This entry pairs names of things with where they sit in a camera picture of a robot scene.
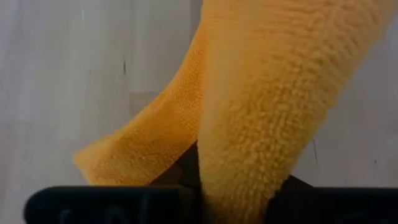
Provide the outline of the orange microfiber towel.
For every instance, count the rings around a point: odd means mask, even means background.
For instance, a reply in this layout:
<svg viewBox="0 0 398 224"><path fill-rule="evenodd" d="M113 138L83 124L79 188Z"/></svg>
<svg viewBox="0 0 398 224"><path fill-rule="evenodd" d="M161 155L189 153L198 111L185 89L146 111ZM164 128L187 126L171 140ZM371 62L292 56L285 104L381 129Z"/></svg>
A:
<svg viewBox="0 0 398 224"><path fill-rule="evenodd" d="M260 224L398 0L203 0L167 88L75 155L93 185L147 185L193 144L206 219Z"/></svg>

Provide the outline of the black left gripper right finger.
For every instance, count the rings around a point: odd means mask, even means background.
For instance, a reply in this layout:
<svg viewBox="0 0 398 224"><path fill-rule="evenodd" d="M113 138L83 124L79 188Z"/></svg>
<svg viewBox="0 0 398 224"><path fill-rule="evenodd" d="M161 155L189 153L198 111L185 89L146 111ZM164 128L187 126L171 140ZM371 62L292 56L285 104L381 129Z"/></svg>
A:
<svg viewBox="0 0 398 224"><path fill-rule="evenodd" d="M303 180L293 175L290 175L275 191L275 195L299 194L304 192L311 192L312 190L312 185L304 182Z"/></svg>

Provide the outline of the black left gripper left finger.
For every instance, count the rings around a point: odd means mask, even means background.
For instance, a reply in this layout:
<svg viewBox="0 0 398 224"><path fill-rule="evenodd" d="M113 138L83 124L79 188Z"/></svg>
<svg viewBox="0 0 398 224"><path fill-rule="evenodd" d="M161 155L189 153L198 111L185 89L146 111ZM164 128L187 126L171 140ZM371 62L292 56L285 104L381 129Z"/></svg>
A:
<svg viewBox="0 0 398 224"><path fill-rule="evenodd" d="M200 188L197 142L195 141L170 168L150 184L182 185L184 187Z"/></svg>

